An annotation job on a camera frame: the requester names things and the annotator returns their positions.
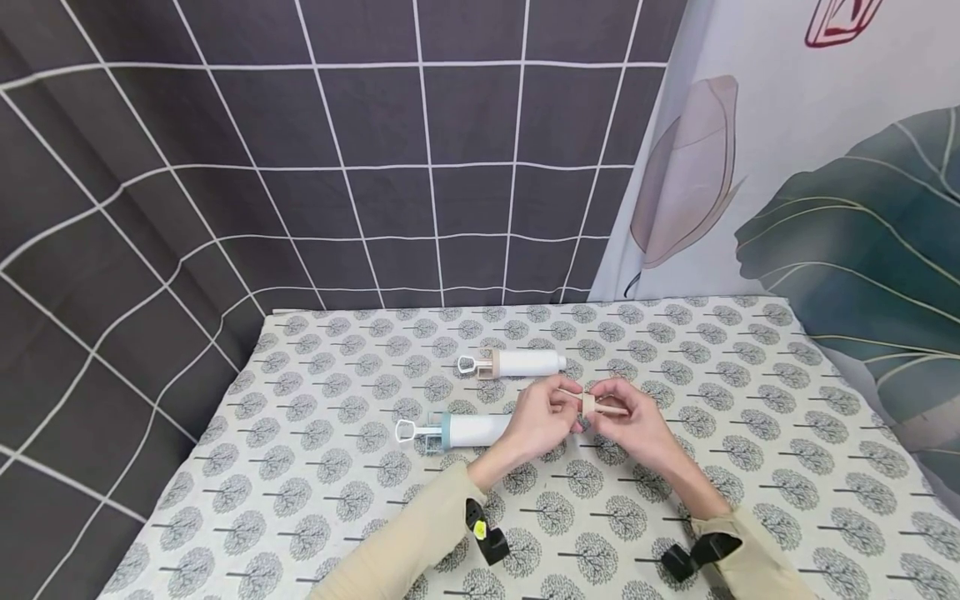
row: tree print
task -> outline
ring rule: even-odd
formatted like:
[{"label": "tree print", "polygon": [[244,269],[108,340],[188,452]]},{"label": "tree print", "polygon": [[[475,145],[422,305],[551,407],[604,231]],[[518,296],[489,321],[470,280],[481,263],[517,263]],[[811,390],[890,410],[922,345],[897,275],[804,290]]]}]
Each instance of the tree print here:
[{"label": "tree print", "polygon": [[663,600],[663,596],[653,586],[643,581],[628,581],[623,587],[621,597],[623,600]]},{"label": "tree print", "polygon": [[353,356],[367,345],[367,338],[359,335],[349,335],[344,338],[343,342],[337,342],[330,345],[339,346],[341,356]]},{"label": "tree print", "polygon": [[307,465],[317,467],[317,479],[320,483],[331,484],[347,474],[353,465],[353,459],[345,450],[331,448],[324,452],[319,461],[307,462]]},{"label": "tree print", "polygon": [[386,400],[400,391],[400,380],[389,373],[378,376],[372,384],[361,384],[361,388],[373,388],[373,397],[377,400]]},{"label": "tree print", "polygon": [[713,435],[717,421],[713,415],[698,406],[685,406],[677,414],[679,419],[664,419],[667,422],[681,423],[688,434],[702,440]]},{"label": "tree print", "polygon": [[804,414],[806,424],[795,423],[794,427],[809,427],[813,435],[817,436],[828,444],[842,444],[850,435],[847,431],[847,425],[843,424],[836,417],[820,411],[806,411]]},{"label": "tree print", "polygon": [[260,372],[274,373],[280,372],[290,362],[290,355],[286,352],[271,352],[266,358],[261,360],[251,360],[252,363],[261,363]]},{"label": "tree print", "polygon": [[253,485],[250,483],[250,479],[244,475],[231,475],[220,484],[219,488],[203,490],[203,492],[214,494],[213,512],[221,515],[229,513],[243,504],[252,489]]},{"label": "tree print", "polygon": [[699,394],[687,394],[698,397],[704,404],[715,411],[729,411],[733,408],[733,394],[715,383],[701,383],[697,388]]},{"label": "tree print", "polygon": [[761,502],[754,506],[754,517],[783,550],[796,550],[804,538],[800,523],[784,509]]},{"label": "tree print", "polygon": [[276,343],[279,341],[279,338],[277,338],[277,336],[275,336],[273,333],[264,333],[256,341],[256,346],[253,347],[253,353],[262,354],[263,352],[266,352],[270,348],[276,346]]},{"label": "tree print", "polygon": [[948,571],[919,554],[901,554],[903,575],[887,575],[887,579],[908,581],[925,600],[960,598],[960,586]]},{"label": "tree print", "polygon": [[450,573],[457,570],[457,567],[467,559],[467,552],[470,550],[470,537],[464,536],[453,546],[453,550],[444,556],[433,568],[441,573]]},{"label": "tree print", "polygon": [[307,500],[313,495],[313,489],[306,479],[292,477],[280,486],[279,492],[264,492],[263,495],[274,499],[274,514],[290,516],[306,506]]},{"label": "tree print", "polygon": [[720,492],[724,498],[730,502],[730,505],[736,508],[743,501],[743,482],[739,477],[729,472],[723,467],[709,465],[704,467],[704,475],[713,484],[713,487]]},{"label": "tree print", "polygon": [[813,346],[801,342],[790,342],[786,345],[786,349],[786,352],[777,352],[777,354],[790,354],[797,359],[797,362],[808,367],[816,367],[824,362],[824,355]]},{"label": "tree print", "polygon": [[256,381],[256,375],[250,371],[240,371],[237,374],[236,379],[233,380],[233,383],[230,384],[230,387],[227,388],[227,396],[234,396],[240,394]]},{"label": "tree print", "polygon": [[283,565],[280,558],[272,552],[261,552],[254,556],[244,572],[231,571],[228,577],[239,577],[239,595],[241,600],[262,600],[276,589],[283,577]]},{"label": "tree print", "polygon": [[626,379],[627,381],[633,381],[636,379],[636,367],[631,365],[625,360],[619,358],[613,358],[607,361],[607,367],[605,369],[594,369],[597,372],[606,372],[610,377],[620,377]]},{"label": "tree print", "polygon": [[759,396],[747,396],[751,400],[763,400],[763,403],[766,404],[767,408],[774,411],[775,413],[780,413],[781,415],[787,415],[794,411],[797,408],[797,400],[793,398],[793,395],[789,392],[781,390],[777,386],[763,384],[756,388],[756,392]]},{"label": "tree print", "polygon": [[593,498],[603,489],[603,473],[599,468],[582,459],[574,459],[567,463],[566,474],[550,476],[565,479],[573,495],[582,500]]},{"label": "tree print", "polygon": [[718,323],[724,324],[727,327],[733,327],[739,325],[743,318],[740,316],[740,311],[735,308],[730,308],[729,306],[715,306],[713,312],[707,313],[708,317],[715,317]]},{"label": "tree print", "polygon": [[878,473],[891,479],[901,479],[910,472],[910,467],[900,454],[883,444],[861,442],[860,454],[847,458],[866,460]]},{"label": "tree print", "polygon": [[288,396],[298,390],[303,385],[303,377],[297,372],[286,372],[276,381],[265,381],[264,383],[273,384],[274,396]]},{"label": "tree print", "polygon": [[536,513],[537,524],[548,536],[561,536],[573,526],[573,505],[556,492],[543,492],[537,496],[537,508],[523,509],[522,513]]},{"label": "tree print", "polygon": [[627,451],[620,444],[600,434],[593,436],[592,444],[580,444],[581,448],[593,448],[600,462],[608,467],[623,465],[627,461]]},{"label": "tree print", "polygon": [[640,391],[651,397],[657,408],[664,411],[673,404],[674,394],[670,386],[659,381],[647,380],[640,384]]},{"label": "tree print", "polygon": [[267,520],[259,511],[245,511],[235,518],[229,527],[214,527],[213,531],[227,534],[224,538],[224,551],[229,556],[237,556],[260,541],[267,531]]},{"label": "tree print", "polygon": [[154,523],[151,527],[163,528],[163,533],[160,535],[160,549],[169,552],[191,541],[203,525],[203,514],[190,506],[180,509],[168,522]]},{"label": "tree print", "polygon": [[960,562],[960,529],[931,513],[916,512],[910,516],[916,531],[901,531],[902,536],[922,536],[930,549],[944,557]]},{"label": "tree print", "polygon": [[851,417],[860,412],[860,400],[850,392],[840,388],[821,386],[820,395],[808,398],[808,400],[826,402],[834,413],[844,417]]},{"label": "tree print", "polygon": [[484,404],[493,404],[507,393],[507,386],[499,379],[483,379],[477,382],[477,387],[464,390],[476,392],[477,399]]},{"label": "tree print", "polygon": [[594,533],[577,536],[576,552],[558,552],[557,556],[574,557],[577,568],[595,586],[606,584],[616,574],[618,557],[610,543]]},{"label": "tree print", "polygon": [[311,375],[319,375],[327,372],[337,362],[333,354],[329,352],[318,352],[308,361],[300,361],[299,365],[308,365],[306,371]]},{"label": "tree print", "polygon": [[514,527],[504,535],[510,544],[510,554],[503,559],[503,568],[514,577],[529,577],[540,566],[543,550],[529,531]]},{"label": "tree print", "polygon": [[730,296],[730,299],[733,300],[734,304],[743,308],[756,306],[756,303],[759,302],[759,298],[756,296]]},{"label": "tree print", "polygon": [[774,485],[760,485],[780,491],[783,499],[800,511],[812,511],[820,504],[820,494],[813,482],[789,468],[778,468],[773,473]]},{"label": "tree print", "polygon": [[687,385],[693,381],[693,371],[690,367],[675,360],[665,360],[660,363],[660,369],[657,371],[663,374],[663,378],[674,385]]},{"label": "tree print", "polygon": [[333,425],[328,420],[312,420],[307,423],[303,431],[291,431],[290,435],[301,436],[300,447],[309,452],[330,441],[333,437]]},{"label": "tree print", "polygon": [[779,304],[764,304],[760,314],[754,316],[763,317],[770,322],[771,325],[776,325],[777,327],[786,327],[793,323],[793,314],[791,314],[786,307],[780,306]]},{"label": "tree print", "polygon": [[362,481],[346,484],[338,496],[324,496],[324,500],[337,501],[337,516],[345,523],[365,515],[373,504],[373,490]]},{"label": "tree print", "polygon": [[680,349],[668,351],[681,354],[694,365],[702,365],[710,359],[710,349],[699,342],[680,342]]},{"label": "tree print", "polygon": [[441,375],[428,377],[421,386],[412,386],[414,390],[423,390],[423,397],[428,402],[441,402],[453,392],[453,384]]},{"label": "tree print", "polygon": [[732,420],[730,423],[747,425],[750,433],[766,442],[772,442],[780,437],[780,424],[777,420],[753,408],[740,411],[740,420]]},{"label": "tree print", "polygon": [[649,333],[650,339],[658,344],[669,344],[677,336],[677,331],[668,324],[650,323],[646,329],[638,329],[637,333]]},{"label": "tree print", "polygon": [[272,481],[290,470],[295,458],[294,451],[289,446],[275,445],[263,455],[263,458],[251,458],[248,462],[259,464],[260,479]]},{"label": "tree print", "polygon": [[410,349],[410,340],[402,335],[395,335],[383,344],[374,344],[378,348],[384,348],[383,352],[387,356],[401,356]]},{"label": "tree print", "polygon": [[617,348],[617,352],[630,352],[630,357],[638,363],[650,363],[657,358],[657,347],[649,342],[633,340],[626,348]]},{"label": "tree print", "polygon": [[774,346],[780,343],[780,334],[767,325],[750,324],[747,325],[746,332],[740,332],[737,335],[750,335],[764,346]]},{"label": "tree print", "polygon": [[459,347],[460,345],[456,340],[446,337],[445,335],[436,338],[433,341],[433,344],[423,346],[423,348],[430,348],[430,353],[433,354],[434,358],[446,358],[447,356],[453,356]]},{"label": "tree print", "polygon": [[390,432],[383,423],[370,421],[360,427],[359,433],[345,433],[345,437],[357,439],[357,450],[363,454],[376,452],[387,442]]},{"label": "tree print", "polygon": [[847,487],[834,492],[849,492],[856,495],[860,504],[878,515],[892,515],[897,509],[897,497],[879,481],[864,473],[848,473]]},{"label": "tree print", "polygon": [[503,478],[503,489],[513,495],[527,493],[535,485],[537,485],[537,468],[530,463],[520,465]]},{"label": "tree print", "polygon": [[799,568],[801,573],[823,575],[833,593],[844,600],[868,600],[870,582],[860,565],[831,548],[813,551],[813,563],[817,568]]},{"label": "tree print", "polygon": [[661,312],[654,313],[654,317],[666,317],[674,325],[686,325],[693,321],[690,309],[679,304],[667,304]]},{"label": "tree print", "polygon": [[391,450],[383,455],[378,465],[364,465],[364,468],[377,469],[376,482],[384,488],[393,488],[406,480],[412,466],[406,454]]},{"label": "tree print", "polygon": [[259,415],[267,406],[267,397],[259,392],[251,392],[240,398],[239,402],[227,402],[227,406],[236,406],[233,415],[239,420],[247,420]]},{"label": "tree print", "polygon": [[735,342],[732,350],[724,350],[723,354],[736,354],[736,357],[748,365],[762,365],[767,360],[767,353],[760,346],[749,342]]},{"label": "tree print", "polygon": [[463,596],[467,600],[503,600],[503,584],[491,571],[485,568],[471,569],[464,577],[463,589],[445,589],[444,594]]},{"label": "tree print", "polygon": [[556,321],[552,325],[550,325],[549,328],[541,329],[540,331],[549,331],[553,339],[559,342],[572,340],[577,336],[577,328],[563,321]]},{"label": "tree print", "polygon": [[732,388],[745,388],[750,384],[750,372],[739,365],[728,361],[720,361],[716,371],[705,371],[707,375],[720,375],[720,379]]},{"label": "tree print", "polygon": [[202,588],[213,571],[213,553],[208,548],[194,548],[183,555],[177,566],[162,566],[171,573],[167,593],[183,598]]},{"label": "tree print", "polygon": [[104,587],[104,593],[111,593],[127,588],[146,570],[149,562],[150,552],[147,549],[147,544],[139,541],[135,542],[130,549],[127,550],[127,554],[124,555],[123,560],[120,561],[116,570],[113,571],[109,581],[107,581],[107,585]]},{"label": "tree print", "polygon": [[723,449],[710,452],[726,453],[730,462],[743,470],[760,470],[763,466],[763,450],[743,436],[726,436],[723,439]]},{"label": "tree print", "polygon": [[214,477],[227,472],[237,462],[240,452],[233,444],[218,444],[207,456],[195,456],[193,460],[204,461],[204,475]]},{"label": "tree print", "polygon": [[808,440],[790,440],[790,451],[778,452],[778,454],[796,456],[801,465],[817,475],[830,475],[833,472],[833,456]]},{"label": "tree print", "polygon": [[353,367],[353,372],[359,377],[369,377],[377,371],[380,371],[380,367],[383,366],[383,360],[376,354],[367,353],[352,362],[344,363],[344,365]]},{"label": "tree print", "polygon": [[644,465],[634,465],[630,477],[618,477],[617,481],[630,481],[636,484],[636,490],[647,502],[656,504],[666,500],[673,489],[666,480]]},{"label": "tree print", "polygon": [[830,511],[830,520],[832,525],[817,525],[817,529],[839,531],[843,540],[864,556],[883,554],[886,547],[883,534],[865,516],[848,508],[835,508]]},{"label": "tree print", "polygon": [[179,472],[174,477],[173,483],[167,489],[167,493],[160,498],[156,505],[158,511],[165,511],[182,502],[182,500],[193,490],[193,475],[187,472]]},{"label": "tree print", "polygon": [[290,401],[289,404],[278,404],[276,408],[287,409],[285,417],[290,422],[304,420],[317,410],[317,400],[307,394],[301,394]]},{"label": "tree print", "polygon": [[446,405],[446,412],[451,415],[476,415],[477,409],[466,400],[453,400]]},{"label": "tree print", "polygon": [[614,495],[607,500],[606,511],[590,513],[607,519],[610,528],[624,541],[636,541],[647,529],[647,514],[640,505],[625,495]]},{"label": "tree print", "polygon": [[636,325],[643,321],[643,311],[632,304],[620,304],[616,307],[615,313],[607,313],[609,317],[619,317],[620,321],[627,325]]},{"label": "tree print", "polygon": [[300,335],[308,326],[310,326],[310,322],[308,322],[304,317],[301,317],[300,315],[291,317],[283,325],[283,335],[287,336],[288,338],[295,335]]},{"label": "tree print", "polygon": [[696,331],[688,333],[699,333],[703,341],[712,346],[718,346],[727,341],[727,332],[715,324],[701,323],[697,325]]},{"label": "tree print", "polygon": [[764,375],[775,376],[780,379],[783,385],[794,390],[801,390],[810,385],[810,375],[806,371],[786,363],[775,363],[773,372],[766,372]]}]

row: gray fabric backdrop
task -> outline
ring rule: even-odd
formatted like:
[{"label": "gray fabric backdrop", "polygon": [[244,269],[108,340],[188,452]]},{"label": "gray fabric backdrop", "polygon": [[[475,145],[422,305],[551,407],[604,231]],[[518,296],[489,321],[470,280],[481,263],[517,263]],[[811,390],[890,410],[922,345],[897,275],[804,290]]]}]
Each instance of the gray fabric backdrop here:
[{"label": "gray fabric backdrop", "polygon": [[0,596],[94,595],[275,307],[582,301],[678,0],[0,6]]}]

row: leaf print fabric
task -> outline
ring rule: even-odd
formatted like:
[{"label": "leaf print fabric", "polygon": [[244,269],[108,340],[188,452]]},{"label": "leaf print fabric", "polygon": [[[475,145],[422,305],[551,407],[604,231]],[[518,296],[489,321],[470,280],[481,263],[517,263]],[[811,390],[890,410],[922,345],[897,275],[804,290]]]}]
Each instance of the leaf print fabric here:
[{"label": "leaf print fabric", "polygon": [[[553,348],[585,386],[622,377],[650,395],[818,596],[960,594],[960,523],[786,301],[698,297],[268,317],[104,598],[304,597],[438,472],[484,451],[398,445],[398,420],[513,413],[532,379],[456,372],[482,348]],[[732,598],[662,569],[663,550],[692,543],[688,511],[589,429],[511,471],[486,511],[510,557],[487,566],[465,531],[408,599]]]}]

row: white grid line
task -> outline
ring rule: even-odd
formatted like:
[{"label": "white grid line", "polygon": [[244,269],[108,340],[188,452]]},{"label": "white grid line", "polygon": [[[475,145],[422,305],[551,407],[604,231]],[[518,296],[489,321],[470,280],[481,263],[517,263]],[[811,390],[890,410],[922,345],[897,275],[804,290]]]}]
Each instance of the white grid line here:
[{"label": "white grid line", "polygon": [[426,111],[426,79],[423,77],[423,44],[420,41],[420,7],[417,0],[413,0],[414,35],[417,38],[417,62],[420,65],[420,99],[423,103],[423,135],[426,138],[426,165],[427,175],[430,178],[430,211],[433,214],[433,243],[437,248],[437,279],[440,280],[440,306],[445,307],[444,299],[444,264],[440,260],[440,239],[437,229],[437,193],[433,185],[433,155],[430,152],[430,119]]},{"label": "white grid line", "polygon": [[[6,454],[7,456],[12,456],[12,455],[13,455],[13,450],[11,450],[10,448],[7,448],[6,446],[0,444],[0,454]],[[73,488],[74,490],[77,490],[78,492],[85,493],[86,495],[90,496],[91,498],[97,498],[97,499],[105,502],[106,504],[109,504],[109,506],[110,506],[111,508],[116,509],[117,511],[123,513],[123,514],[126,515],[126,516],[129,516],[130,518],[132,518],[132,519],[134,519],[134,520],[136,520],[136,521],[139,521],[139,522],[141,522],[141,523],[146,523],[146,522],[147,522],[147,519],[144,518],[142,515],[138,515],[137,513],[135,513],[134,511],[130,510],[129,508],[127,508],[126,506],[124,506],[124,505],[122,505],[122,504],[117,504],[117,503],[114,502],[113,500],[110,500],[109,498],[103,496],[102,494],[97,493],[96,491],[92,490],[91,488],[88,488],[87,486],[85,486],[84,484],[80,483],[80,482],[77,481],[76,479],[71,479],[70,477],[67,477],[67,476],[64,475],[63,473],[61,473],[61,472],[59,472],[59,471],[57,471],[57,470],[53,470],[52,468],[47,467],[46,465],[44,465],[44,464],[41,463],[41,462],[35,461],[34,459],[29,458],[29,457],[26,457],[26,456],[21,456],[21,457],[17,458],[17,461],[20,462],[20,463],[23,463],[23,464],[26,465],[27,467],[34,468],[34,469],[40,471],[41,473],[43,473],[44,475],[47,475],[47,476],[49,476],[49,477],[52,477],[52,478],[56,479],[57,481],[60,481],[61,483],[64,483],[64,484],[70,486],[71,488]]]},{"label": "white grid line", "polygon": [[[204,64],[204,67],[207,67],[204,51],[200,47],[200,42],[198,42],[197,38],[193,35],[193,29],[190,27],[190,23],[186,19],[186,14],[183,13],[183,9],[180,7],[179,0],[172,1],[174,7],[177,8],[177,13],[180,15],[180,21],[183,23],[183,28],[186,29],[187,34],[190,35],[190,40],[193,42],[193,47],[197,51],[200,61]],[[247,139],[240,132],[240,126],[237,124],[236,119],[233,118],[233,111],[230,110],[230,106],[227,103],[227,98],[224,97],[224,92],[220,90],[220,85],[217,84],[217,78],[213,76],[213,71],[211,71],[209,68],[206,69],[206,75],[213,84],[213,89],[217,91],[217,96],[220,98],[220,102],[224,105],[224,110],[227,112],[227,117],[229,118],[230,123],[233,125],[233,130],[236,131],[237,137],[240,138],[240,143],[243,145],[244,152],[247,153],[247,159],[250,161],[250,164],[253,165],[253,170],[256,173],[257,178],[260,180],[260,185],[263,186],[264,193],[267,194],[267,199],[270,200],[270,206],[274,208],[276,217],[280,221],[280,225],[283,227],[283,232],[287,234],[287,238],[290,241],[290,246],[293,247],[294,254],[297,255],[297,260],[303,267],[303,273],[306,275],[306,280],[310,282],[310,285],[316,288],[317,284],[314,283],[313,276],[310,275],[310,270],[306,268],[306,263],[303,262],[303,257],[300,255],[300,249],[297,248],[297,244],[294,242],[293,238],[290,237],[290,229],[287,227],[287,222],[283,220],[283,215],[280,214],[280,209],[276,206],[276,202],[274,202],[274,195],[270,193],[270,188],[267,186],[266,180],[263,179],[263,173],[260,172],[260,168],[257,166],[256,160],[253,159],[253,153],[250,151],[250,146],[247,145]],[[317,300],[320,302],[320,307],[323,310],[326,310],[326,304],[324,304],[324,299],[320,297],[320,292],[317,292]]]},{"label": "white grid line", "polygon": [[[643,0],[637,0],[636,13],[634,14],[634,25],[630,29],[630,39],[627,41],[627,51],[623,56],[623,63],[626,64],[630,59],[630,52],[634,48],[634,38],[636,37],[636,24],[640,21],[640,9],[643,8]],[[597,188],[597,180],[600,178],[599,165],[603,164],[603,157],[607,153],[607,142],[610,140],[610,130],[613,129],[613,119],[616,117],[616,106],[620,101],[620,89],[623,87],[623,78],[627,74],[626,66],[620,68],[620,78],[616,82],[616,91],[613,94],[613,105],[610,107],[610,118],[607,119],[607,131],[603,135],[603,144],[600,146],[600,157],[597,159],[597,170],[593,172],[593,183],[590,185],[590,193],[587,196],[587,205],[584,206],[584,218],[580,221],[580,231],[577,234],[577,243],[573,246],[573,254],[570,256],[570,266],[566,269],[566,278],[564,279],[564,290],[560,293],[560,302],[564,301],[566,294],[566,284],[570,282],[570,274],[573,273],[573,264],[577,260],[577,252],[580,250],[580,239],[584,235],[584,227],[587,226],[587,216],[590,214],[590,204],[593,202],[593,192]]]},{"label": "white grid line", "polygon": [[[60,4],[63,6],[63,9],[67,12],[67,14],[70,16],[70,20],[73,21],[73,24],[77,28],[77,30],[80,32],[80,35],[84,38],[84,41],[86,42],[86,45],[89,46],[90,52],[93,53],[94,58],[97,59],[97,62],[100,62],[101,64],[103,64],[104,63],[103,55],[100,54],[100,50],[93,43],[93,39],[87,34],[86,29],[84,28],[84,25],[80,22],[80,19],[77,18],[77,15],[73,13],[73,10],[70,8],[70,5],[67,4],[66,0],[60,0]],[[117,90],[117,93],[120,94],[120,98],[122,98],[124,101],[124,104],[127,105],[127,108],[130,110],[131,114],[133,115],[133,118],[136,120],[137,125],[140,126],[140,129],[143,131],[143,134],[147,136],[147,139],[150,141],[151,145],[154,147],[155,152],[159,155],[160,159],[163,160],[163,164],[166,165],[167,168],[171,168],[170,160],[167,159],[167,155],[160,148],[160,145],[156,143],[156,140],[154,139],[153,134],[150,133],[150,130],[147,128],[147,124],[143,122],[142,118],[140,118],[140,113],[133,106],[133,103],[130,101],[130,98],[127,96],[127,92],[125,92],[123,87],[120,86],[120,83],[117,81],[116,77],[113,75],[113,72],[110,69],[108,68],[105,69],[105,72],[107,73],[107,77],[109,77],[110,82],[113,83],[113,87]],[[193,207],[194,211],[197,213],[197,217],[199,217],[201,223],[204,224],[204,227],[206,228],[207,232],[210,234],[210,237],[216,237],[216,235],[213,232],[213,229],[210,227],[210,223],[206,221],[206,218],[200,211],[200,208],[193,201],[193,197],[190,195],[190,192],[187,191],[186,186],[183,185],[183,181],[180,180],[180,176],[177,174],[176,171],[172,169],[170,173],[173,176],[174,180],[177,182],[177,186],[180,187],[180,191],[183,193],[183,196],[186,198],[188,202],[190,202],[190,205]],[[90,199],[93,200],[93,196],[90,195],[88,191],[86,193],[90,197]],[[106,211],[104,211],[104,216],[110,219]],[[117,230],[120,231],[120,234],[123,235],[124,238],[126,239],[127,236],[120,230],[120,227],[117,226],[116,224],[114,224],[114,226],[117,227]],[[230,268],[233,269],[234,274],[240,280],[241,285],[243,285],[245,290],[250,292],[250,286],[247,285],[247,281],[240,275],[240,272],[237,270],[236,265],[233,264],[233,261],[230,260],[230,257],[227,255],[227,251],[224,250],[223,246],[220,246],[219,244],[218,244],[218,247],[220,248],[220,252],[224,256],[224,259],[227,261]],[[134,251],[137,252],[137,254],[139,255],[139,251],[136,248],[134,248]],[[147,267],[154,273],[156,278],[160,279],[160,275],[156,272],[153,265],[151,265],[147,261],[147,259],[142,255],[140,256],[140,258],[143,260],[144,264],[146,264]],[[174,297],[177,303],[183,308],[183,310],[186,311],[186,313],[190,316],[190,319],[194,323],[196,323],[197,326],[204,332],[204,335],[207,336],[207,338],[212,340],[212,338],[210,338],[209,334],[206,332],[206,329],[200,324],[200,321],[197,319],[197,317],[194,316],[194,314],[190,312],[190,310],[187,308],[186,304],[184,304],[183,301],[180,300],[180,297],[177,294],[175,294],[173,290],[170,290],[170,294],[171,296]],[[263,311],[263,308],[260,306],[260,304],[255,301],[254,303],[256,303],[256,307],[257,309],[259,309],[260,314],[266,317],[266,313]],[[220,353],[223,354],[224,358],[230,361],[229,357],[225,352],[223,352],[222,349],[220,349]]]},{"label": "white grid line", "polygon": [[[628,68],[666,68],[666,62],[656,61],[636,61],[636,62],[567,62],[563,60],[528,60],[527,64],[535,66],[554,66],[568,69],[612,69],[626,65]],[[420,61],[400,61],[400,62],[330,62],[313,64],[190,64],[182,62],[142,62],[142,61],[110,61],[110,62],[89,62],[85,64],[74,64],[70,66],[57,67],[53,69],[44,69],[37,71],[32,75],[10,80],[0,84],[0,90],[16,89],[25,85],[30,85],[46,79],[69,75],[71,73],[83,73],[85,71],[97,71],[100,69],[174,69],[179,71],[312,71],[320,70],[340,70],[340,69],[390,69],[390,68],[414,68],[414,67],[471,67],[471,66],[516,66],[521,64],[520,60],[425,60]]]},{"label": "white grid line", "polygon": [[520,115],[523,111],[523,72],[527,58],[527,31],[530,27],[530,0],[523,7],[523,41],[520,46],[520,81],[516,92],[516,120],[514,122],[514,165],[510,174],[510,207],[507,209],[507,248],[503,253],[503,295],[500,303],[507,302],[507,272],[510,269],[510,233],[514,228],[514,196],[516,193],[516,159],[520,146]]},{"label": "white grid line", "polygon": [[[330,105],[326,101],[326,91],[324,91],[324,83],[320,79],[320,69],[317,68],[317,58],[313,54],[313,42],[310,40],[310,32],[306,29],[306,19],[303,18],[303,8],[300,6],[300,0],[294,0],[294,4],[297,6],[297,17],[300,18],[300,28],[303,30],[303,39],[306,41],[306,49],[310,55],[310,65],[314,77],[317,80],[317,88],[320,90],[320,99],[324,103],[324,113],[326,115],[326,124],[330,127],[330,137],[333,138],[333,147],[337,151],[337,160],[340,161],[340,170],[344,174],[344,184],[347,186],[347,195],[350,198],[350,207],[353,208],[353,218],[357,222],[357,231],[360,233],[360,237],[363,238],[363,224],[360,223],[360,213],[357,211],[357,202],[353,198],[353,187],[350,185],[350,177],[347,175],[347,167],[344,163],[344,153],[340,150],[340,138],[337,137],[337,130],[333,127],[333,113],[330,112]],[[376,269],[373,267],[373,258],[370,256],[370,248],[367,246],[367,240],[363,239],[363,252],[367,255],[367,263],[370,265],[370,274],[373,277],[373,285],[376,286],[376,294],[380,297],[380,306],[385,308],[386,304],[383,302],[383,294],[380,294],[380,283],[376,278]]]}]

